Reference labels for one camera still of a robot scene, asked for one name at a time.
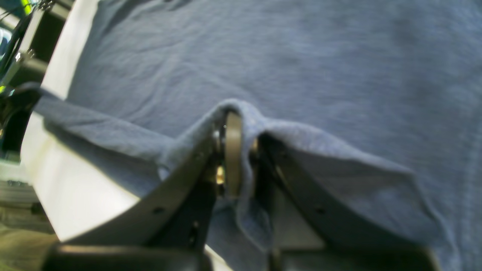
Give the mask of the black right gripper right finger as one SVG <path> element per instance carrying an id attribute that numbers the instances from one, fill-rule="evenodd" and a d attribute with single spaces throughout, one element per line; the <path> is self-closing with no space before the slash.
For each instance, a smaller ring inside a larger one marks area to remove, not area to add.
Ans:
<path id="1" fill-rule="evenodd" d="M 255 197 L 270 218 L 269 271 L 439 271 L 425 245 L 349 209 L 282 142 L 258 138 Z"/>

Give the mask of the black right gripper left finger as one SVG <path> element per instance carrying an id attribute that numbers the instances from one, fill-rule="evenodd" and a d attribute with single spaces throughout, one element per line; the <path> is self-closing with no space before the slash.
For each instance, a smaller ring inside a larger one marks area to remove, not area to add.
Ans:
<path id="1" fill-rule="evenodd" d="M 217 198 L 242 180 L 242 119 L 231 111 L 151 194 L 47 254 L 43 271 L 212 271 L 204 251 Z"/>

